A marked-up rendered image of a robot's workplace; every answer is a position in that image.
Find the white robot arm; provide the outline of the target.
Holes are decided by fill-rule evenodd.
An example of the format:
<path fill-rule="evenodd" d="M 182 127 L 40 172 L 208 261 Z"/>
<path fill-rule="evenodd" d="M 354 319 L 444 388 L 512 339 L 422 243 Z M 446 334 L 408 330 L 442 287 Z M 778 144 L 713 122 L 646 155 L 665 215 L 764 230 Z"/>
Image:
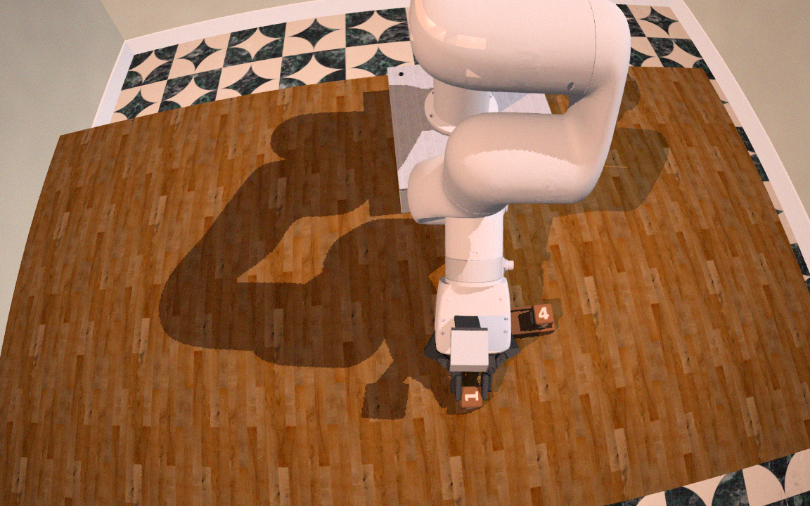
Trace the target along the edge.
<path fill-rule="evenodd" d="M 450 135 L 409 174 L 409 211 L 446 225 L 446 278 L 499 280 L 514 268 L 508 204 L 576 204 L 597 185 L 626 86 L 626 16 L 610 0 L 411 0 L 409 43 L 433 77 L 425 117 Z M 561 115 L 498 112 L 489 91 L 570 99 Z"/>

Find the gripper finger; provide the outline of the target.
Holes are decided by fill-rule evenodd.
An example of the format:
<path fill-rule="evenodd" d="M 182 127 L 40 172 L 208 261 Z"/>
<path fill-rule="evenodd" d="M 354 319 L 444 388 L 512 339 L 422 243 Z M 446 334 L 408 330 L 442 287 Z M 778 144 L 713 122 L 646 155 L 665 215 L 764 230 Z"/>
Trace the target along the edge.
<path fill-rule="evenodd" d="M 447 353 L 440 353 L 436 348 L 436 331 L 430 338 L 430 341 L 425 345 L 424 354 L 427 358 L 437 360 L 439 364 L 444 366 L 451 375 L 450 392 L 454 393 L 456 401 L 462 399 L 462 372 L 450 372 L 450 355 Z"/>
<path fill-rule="evenodd" d="M 492 392 L 492 380 L 493 374 L 496 372 L 497 368 L 501 366 L 507 359 L 513 358 L 513 356 L 520 353 L 520 347 L 517 343 L 515 343 L 515 339 L 511 333 L 511 342 L 509 344 L 509 349 L 503 353 L 488 353 L 489 357 L 489 366 L 486 372 L 481 372 L 481 387 L 482 387 L 482 399 L 487 399 L 487 394 Z"/>

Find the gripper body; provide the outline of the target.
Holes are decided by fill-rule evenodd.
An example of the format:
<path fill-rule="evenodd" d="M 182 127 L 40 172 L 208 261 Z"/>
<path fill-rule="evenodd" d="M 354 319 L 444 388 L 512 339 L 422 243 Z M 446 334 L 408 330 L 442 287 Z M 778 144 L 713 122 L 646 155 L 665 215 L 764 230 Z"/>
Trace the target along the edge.
<path fill-rule="evenodd" d="M 507 278 L 476 284 L 439 279 L 435 331 L 436 348 L 440 353 L 450 355 L 454 315 L 478 316 L 481 327 L 488 328 L 488 353 L 509 349 L 511 321 Z"/>

